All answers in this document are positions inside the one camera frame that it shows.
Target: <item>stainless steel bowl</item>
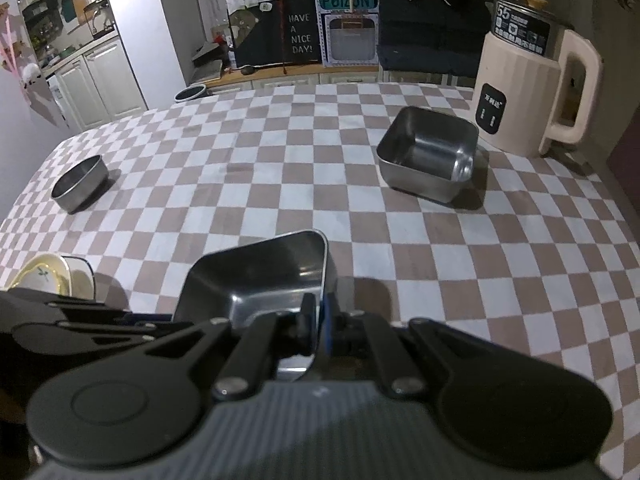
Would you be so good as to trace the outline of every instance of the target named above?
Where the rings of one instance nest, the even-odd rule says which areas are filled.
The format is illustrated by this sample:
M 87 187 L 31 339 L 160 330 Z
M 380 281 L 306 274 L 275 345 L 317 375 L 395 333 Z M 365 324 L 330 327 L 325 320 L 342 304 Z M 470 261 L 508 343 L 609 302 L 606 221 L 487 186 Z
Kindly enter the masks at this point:
M 90 156 L 62 175 L 53 186 L 51 198 L 68 213 L 75 212 L 107 180 L 109 171 L 100 155 Z
M 459 117 L 409 106 L 376 149 L 389 187 L 448 203 L 471 179 L 478 127 Z

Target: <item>kettle lid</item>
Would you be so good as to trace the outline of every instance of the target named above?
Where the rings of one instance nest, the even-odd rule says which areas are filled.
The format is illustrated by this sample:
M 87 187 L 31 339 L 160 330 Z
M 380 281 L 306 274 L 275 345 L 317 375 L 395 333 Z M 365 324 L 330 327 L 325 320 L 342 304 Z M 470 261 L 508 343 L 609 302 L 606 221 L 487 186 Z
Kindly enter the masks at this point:
M 547 0 L 525 0 L 525 1 L 526 1 L 526 4 L 521 3 L 517 0 L 496 0 L 496 3 L 500 2 L 503 5 L 511 7 L 512 9 L 519 10 L 520 12 L 523 12 L 524 14 L 528 14 L 529 16 L 532 16 L 534 18 L 545 20 L 548 23 L 553 23 L 556 25 L 560 25 L 561 27 L 570 28 L 570 29 L 574 28 L 574 26 L 571 23 L 566 22 L 561 18 L 558 18 L 552 12 L 549 12 L 548 10 L 544 9 L 548 4 Z
M 569 23 L 544 10 L 546 0 L 496 0 L 491 32 L 497 38 L 531 54 L 553 59 Z

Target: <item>checkered tablecloth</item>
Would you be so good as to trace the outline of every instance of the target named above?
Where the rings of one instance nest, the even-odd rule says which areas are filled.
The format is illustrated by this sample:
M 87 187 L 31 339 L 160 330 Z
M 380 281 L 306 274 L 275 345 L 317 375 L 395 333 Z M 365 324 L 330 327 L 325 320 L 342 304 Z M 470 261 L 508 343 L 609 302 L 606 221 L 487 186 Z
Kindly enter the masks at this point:
M 596 381 L 615 413 L 600 463 L 637 480 L 640 253 L 598 175 L 576 153 L 529 160 L 481 142 L 472 186 L 452 207 L 380 177 L 375 147 L 402 107 L 470 118 L 471 97 L 433 85 L 290 86 L 85 132 L 51 153 L 0 227 L 0 283 L 39 251 L 76 254 L 107 304 L 172 312 L 203 254 L 317 228 L 344 303 L 444 320 Z M 53 183 L 97 153 L 115 183 L 68 216 Z

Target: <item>square stainless steel container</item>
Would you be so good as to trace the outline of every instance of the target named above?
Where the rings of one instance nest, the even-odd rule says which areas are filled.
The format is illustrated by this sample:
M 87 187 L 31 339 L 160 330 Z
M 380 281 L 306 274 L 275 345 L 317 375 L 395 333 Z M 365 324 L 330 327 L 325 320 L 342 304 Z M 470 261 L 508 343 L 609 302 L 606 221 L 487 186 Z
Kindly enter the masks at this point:
M 448 203 L 471 179 L 477 146 L 475 124 L 409 106 L 400 110 L 376 155 L 389 187 Z
M 187 274 L 174 320 L 198 323 L 226 317 L 243 328 L 266 312 L 298 312 L 307 292 L 319 306 L 335 290 L 335 282 L 324 234 L 289 233 L 201 257 Z

